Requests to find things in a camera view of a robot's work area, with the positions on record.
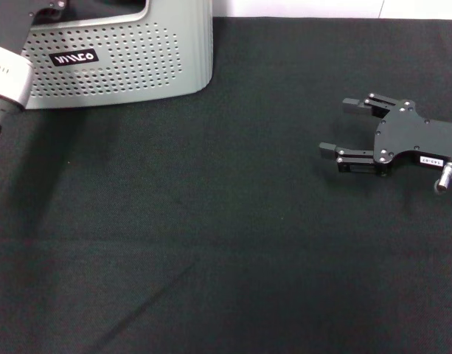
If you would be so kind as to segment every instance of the logo label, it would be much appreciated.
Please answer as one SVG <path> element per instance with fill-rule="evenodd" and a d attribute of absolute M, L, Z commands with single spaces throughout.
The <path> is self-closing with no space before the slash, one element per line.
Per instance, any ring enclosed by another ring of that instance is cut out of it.
<path fill-rule="evenodd" d="M 432 166 L 444 167 L 444 161 L 439 159 L 433 159 L 431 157 L 421 156 L 420 157 L 421 164 L 431 164 Z"/>
<path fill-rule="evenodd" d="M 75 50 L 73 52 L 49 54 L 55 66 L 93 63 L 100 61 L 94 49 Z"/>

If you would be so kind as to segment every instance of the white wall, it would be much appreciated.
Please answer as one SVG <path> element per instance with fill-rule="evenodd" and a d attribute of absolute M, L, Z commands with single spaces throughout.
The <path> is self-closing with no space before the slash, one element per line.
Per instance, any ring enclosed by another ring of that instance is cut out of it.
<path fill-rule="evenodd" d="M 216 16 L 452 19 L 452 0 L 212 0 Z"/>

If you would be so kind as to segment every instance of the black label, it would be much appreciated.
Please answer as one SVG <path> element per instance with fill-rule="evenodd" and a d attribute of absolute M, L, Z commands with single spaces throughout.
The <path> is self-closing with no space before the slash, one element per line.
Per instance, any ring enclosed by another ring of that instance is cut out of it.
<path fill-rule="evenodd" d="M 75 50 L 73 52 L 49 54 L 55 66 L 93 63 L 100 61 L 94 49 Z"/>

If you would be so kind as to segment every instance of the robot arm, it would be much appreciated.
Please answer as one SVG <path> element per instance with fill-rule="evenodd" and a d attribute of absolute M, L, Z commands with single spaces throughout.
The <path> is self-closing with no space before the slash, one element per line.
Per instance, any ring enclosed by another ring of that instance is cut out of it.
<path fill-rule="evenodd" d="M 27 35 L 38 16 L 60 15 L 67 0 L 5 0 L 0 1 L 0 133 L 7 114 L 26 108 L 34 69 L 21 57 Z"/>
<path fill-rule="evenodd" d="M 452 123 L 424 119 L 411 100 L 394 100 L 369 94 L 363 100 L 345 99 L 344 111 L 380 118 L 373 150 L 350 150 L 333 144 L 319 145 L 321 156 L 337 162 L 340 172 L 386 175 L 402 164 L 442 171 L 437 192 L 445 192 L 452 179 Z"/>

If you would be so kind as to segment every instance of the black fabric surface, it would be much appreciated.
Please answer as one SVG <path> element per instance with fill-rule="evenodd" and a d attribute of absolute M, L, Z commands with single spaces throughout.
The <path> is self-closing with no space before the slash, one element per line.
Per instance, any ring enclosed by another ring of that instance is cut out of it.
<path fill-rule="evenodd" d="M 369 92 L 452 122 L 452 21 L 218 19 L 194 95 L 0 139 L 0 353 L 452 353 L 452 186 L 338 174 Z"/>

